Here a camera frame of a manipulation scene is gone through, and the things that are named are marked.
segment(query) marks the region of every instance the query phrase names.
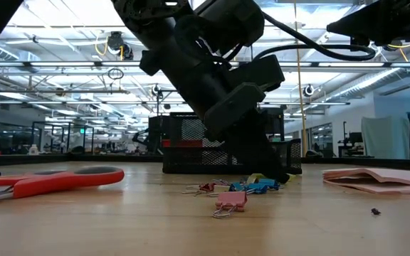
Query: pink binder clip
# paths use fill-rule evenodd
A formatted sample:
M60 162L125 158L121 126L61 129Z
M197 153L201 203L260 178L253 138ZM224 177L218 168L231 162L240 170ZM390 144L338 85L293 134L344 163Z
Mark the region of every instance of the pink binder clip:
M234 211L244 211L247 201L245 191L220 193L216 202L217 210L214 211L213 217L226 218L230 217Z

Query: blue binder clip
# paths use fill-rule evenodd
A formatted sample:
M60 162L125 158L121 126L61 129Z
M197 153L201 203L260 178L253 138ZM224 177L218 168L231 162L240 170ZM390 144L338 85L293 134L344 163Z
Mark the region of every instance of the blue binder clip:
M246 187L246 191L248 191L248 193L263 194L267 193L267 190L268 186L261 183L251 183Z
M233 182L231 187L228 189L229 191L245 191L245 187L241 185L239 182Z
M279 183L273 179L261 178L259 179L258 184L264 184L270 189L278 190L280 188Z

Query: table surface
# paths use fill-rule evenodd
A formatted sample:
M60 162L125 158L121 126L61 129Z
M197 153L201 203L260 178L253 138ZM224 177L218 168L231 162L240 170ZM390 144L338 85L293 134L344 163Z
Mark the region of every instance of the table surface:
M382 196L322 182L304 165L283 190L249 195L244 213L211 217L215 198L188 184L240 176L163 174L162 164L65 162L0 167L4 174L118 166L99 188L0 201L0 255L410 255L410 195ZM382 214L373 216L371 209Z

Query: wire mesh crate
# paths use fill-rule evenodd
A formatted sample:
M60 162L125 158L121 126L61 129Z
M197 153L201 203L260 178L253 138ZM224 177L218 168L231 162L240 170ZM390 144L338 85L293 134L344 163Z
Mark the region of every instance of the wire mesh crate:
M204 137L205 126L194 113L171 113L169 147L163 148L166 174L252 174L238 160L226 153L219 142ZM289 174L301 174L301 140L273 142L283 169Z

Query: scissors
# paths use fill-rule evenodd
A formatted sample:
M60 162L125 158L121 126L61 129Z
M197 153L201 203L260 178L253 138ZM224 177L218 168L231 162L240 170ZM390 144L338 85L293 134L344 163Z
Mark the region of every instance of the scissors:
M107 185L119 182L124 177L122 169L107 166L77 171L44 171L21 176L3 176L0 177L0 186L9 187L0 191L0 196L25 198L79 187Z

